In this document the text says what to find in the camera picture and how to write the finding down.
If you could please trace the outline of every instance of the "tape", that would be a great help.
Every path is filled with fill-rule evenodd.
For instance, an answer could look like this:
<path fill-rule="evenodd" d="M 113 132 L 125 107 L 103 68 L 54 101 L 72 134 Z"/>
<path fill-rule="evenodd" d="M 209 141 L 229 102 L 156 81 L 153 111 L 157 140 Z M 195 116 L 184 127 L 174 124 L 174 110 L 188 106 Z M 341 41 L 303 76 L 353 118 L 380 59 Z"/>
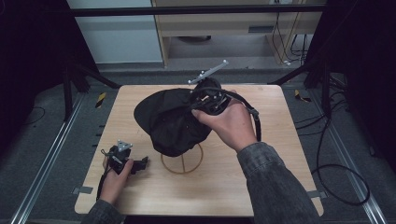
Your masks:
<path fill-rule="evenodd" d="M 81 188 L 73 188 L 72 194 L 80 194 L 80 193 L 91 194 L 92 190 L 93 188 L 91 187 L 82 186 Z"/>
<path fill-rule="evenodd" d="M 305 101 L 305 102 L 311 102 L 311 98 L 309 98 L 309 97 L 302 97 L 301 95 L 300 95 L 300 92 L 299 91 L 297 91 L 297 90 L 295 90 L 294 91 L 294 97 L 297 99 L 297 100 L 302 100 L 302 101 Z"/>
<path fill-rule="evenodd" d="M 95 108 L 100 108 L 102 106 L 102 103 L 105 100 L 105 97 L 106 97 L 105 92 L 100 93 L 98 101 L 96 102 Z"/>
<path fill-rule="evenodd" d="M 310 198 L 325 199 L 329 197 L 329 195 L 327 195 L 327 193 L 324 191 L 311 190 L 311 191 L 307 191 L 306 193 Z"/>

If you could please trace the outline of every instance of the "wire ring stand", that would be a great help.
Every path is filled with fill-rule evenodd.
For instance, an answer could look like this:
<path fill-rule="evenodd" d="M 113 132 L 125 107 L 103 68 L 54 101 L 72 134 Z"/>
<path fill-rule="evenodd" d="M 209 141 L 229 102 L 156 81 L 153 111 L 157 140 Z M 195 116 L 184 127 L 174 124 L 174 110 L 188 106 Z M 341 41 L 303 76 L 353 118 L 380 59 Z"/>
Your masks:
<path fill-rule="evenodd" d="M 165 169 L 168 170 L 169 172 L 171 172 L 172 174 L 176 174 L 176 175 L 186 175 L 186 174 L 189 174 L 189 173 L 193 172 L 194 170 L 196 170 L 201 165 L 202 160 L 204 159 L 204 150 L 202 149 L 200 144 L 198 144 L 198 147 L 201 149 L 201 158 L 198 161 L 198 164 L 195 165 L 192 169 L 186 171 L 186 165 L 184 164 L 183 154 L 180 155 L 181 156 L 181 163 L 183 165 L 183 171 L 182 172 L 174 171 L 174 170 L 171 170 L 169 167 L 167 167 L 165 162 L 164 162 L 164 160 L 163 160 L 163 154 L 161 154 L 161 162 L 163 163 L 163 167 L 165 167 Z"/>

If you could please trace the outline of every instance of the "black strap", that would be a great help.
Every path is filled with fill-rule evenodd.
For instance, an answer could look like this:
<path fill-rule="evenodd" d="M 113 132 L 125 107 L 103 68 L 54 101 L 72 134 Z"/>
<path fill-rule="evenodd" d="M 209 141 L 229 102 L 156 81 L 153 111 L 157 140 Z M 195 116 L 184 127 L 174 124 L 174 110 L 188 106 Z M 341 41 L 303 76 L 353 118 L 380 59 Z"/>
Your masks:
<path fill-rule="evenodd" d="M 101 150 L 101 152 L 102 152 L 106 157 L 108 157 L 108 153 L 105 153 L 105 151 L 104 151 L 103 149 Z M 96 193 L 96 201 L 98 201 L 99 198 L 100 198 L 100 194 L 102 193 L 103 183 L 105 182 L 105 179 L 106 179 L 106 177 L 107 177 L 107 174 L 108 174 L 108 172 L 109 172 L 110 169 L 111 169 L 111 168 L 110 168 L 110 169 L 108 168 L 108 167 L 109 167 L 108 160 L 109 160 L 109 159 L 107 159 L 105 171 L 103 172 L 102 176 L 100 177 L 100 181 L 99 181 L 99 185 L 98 185 L 98 191 L 97 191 L 97 193 Z"/>
<path fill-rule="evenodd" d="M 251 116 L 253 117 L 254 120 L 254 126 L 256 127 L 256 138 L 257 141 L 261 141 L 262 140 L 262 124 L 260 123 L 260 118 L 259 118 L 259 111 L 257 111 L 253 106 L 251 106 L 250 103 L 248 103 L 247 100 L 245 100 L 244 97 L 242 97 L 241 95 L 239 95 L 238 93 L 235 93 L 233 91 L 226 91 L 220 88 L 215 88 L 215 87 L 203 87 L 200 89 L 195 89 L 193 91 L 193 93 L 198 93 L 201 91 L 219 91 L 221 93 L 227 94 L 228 96 L 234 98 L 237 101 L 242 102 L 245 107 L 247 108 L 247 111 L 249 112 L 249 114 L 251 114 Z"/>

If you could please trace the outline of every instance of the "person's right hand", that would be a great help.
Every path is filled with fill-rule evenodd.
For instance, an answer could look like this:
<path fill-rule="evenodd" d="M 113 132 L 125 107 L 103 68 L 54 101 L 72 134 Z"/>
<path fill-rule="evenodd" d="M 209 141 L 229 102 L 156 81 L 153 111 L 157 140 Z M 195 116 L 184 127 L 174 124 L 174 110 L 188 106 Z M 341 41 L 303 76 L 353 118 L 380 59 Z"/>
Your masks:
<path fill-rule="evenodd" d="M 192 110 L 191 113 L 215 131 L 219 138 L 236 152 L 257 142 L 248 110 L 235 99 L 216 116 L 207 115 L 201 110 Z"/>

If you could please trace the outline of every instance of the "gray floor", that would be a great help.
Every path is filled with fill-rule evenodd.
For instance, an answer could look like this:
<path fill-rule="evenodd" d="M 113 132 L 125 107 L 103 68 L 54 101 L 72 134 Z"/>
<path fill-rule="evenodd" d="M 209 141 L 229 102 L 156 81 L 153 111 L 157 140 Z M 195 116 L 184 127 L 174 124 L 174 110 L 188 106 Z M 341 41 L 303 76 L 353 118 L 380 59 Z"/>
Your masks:
<path fill-rule="evenodd" d="M 175 38 L 172 41 L 170 61 L 167 67 L 160 69 L 136 69 L 133 72 L 104 73 L 104 76 L 120 84 L 182 84 L 196 77 L 201 70 L 216 66 L 222 60 L 230 65 L 213 75 L 220 83 L 266 83 L 286 75 L 292 68 L 299 66 L 276 64 L 269 51 L 269 43 L 262 36 L 212 36 L 209 41 L 199 38 Z M 302 87 L 304 75 L 294 78 L 283 87 L 290 113 L 295 122 L 318 116 L 320 111 L 314 102 L 308 103 L 294 97 L 294 90 L 300 90 L 302 96 L 315 99 L 318 90 L 306 91 Z M 57 219 L 79 221 L 82 215 L 74 211 L 77 195 L 72 194 L 73 187 L 82 185 L 91 163 L 95 144 L 103 130 L 101 125 L 106 119 L 117 95 L 93 79 L 87 94 L 77 94 L 74 99 L 82 97 L 82 105 L 72 129 L 63 141 L 63 146 L 48 179 L 36 198 L 29 219 Z M 105 91 L 106 99 L 101 108 L 95 108 L 98 95 Z M 333 103 L 343 100 L 342 95 L 334 97 Z M 43 91 L 35 99 L 36 108 L 26 121 L 39 119 L 25 125 L 11 145 L 11 154 L 1 160 L 0 170 L 0 220 L 5 223 L 18 209 L 23 197 L 35 179 L 43 160 L 46 158 L 57 133 L 63 125 L 64 103 L 63 88 L 56 86 Z M 370 185 L 373 198 L 388 223 L 396 223 L 396 174 L 388 164 L 371 157 L 368 145 L 362 136 L 353 115 L 342 104 L 333 112 L 332 124 L 342 138 L 352 160 L 356 162 L 362 176 Z M 318 122 L 299 134 L 316 133 L 324 123 Z M 300 140 L 311 169 L 316 166 L 316 154 L 320 134 L 301 135 Z M 329 131 L 326 132 L 320 152 L 320 163 L 342 163 L 337 145 Z M 323 170 L 326 184 L 340 197 L 357 201 L 357 194 L 345 171 L 337 169 Z M 325 190 L 314 175 L 319 190 Z M 333 196 L 322 200 L 326 223 L 375 223 L 368 218 L 367 206 L 351 206 L 339 202 Z"/>

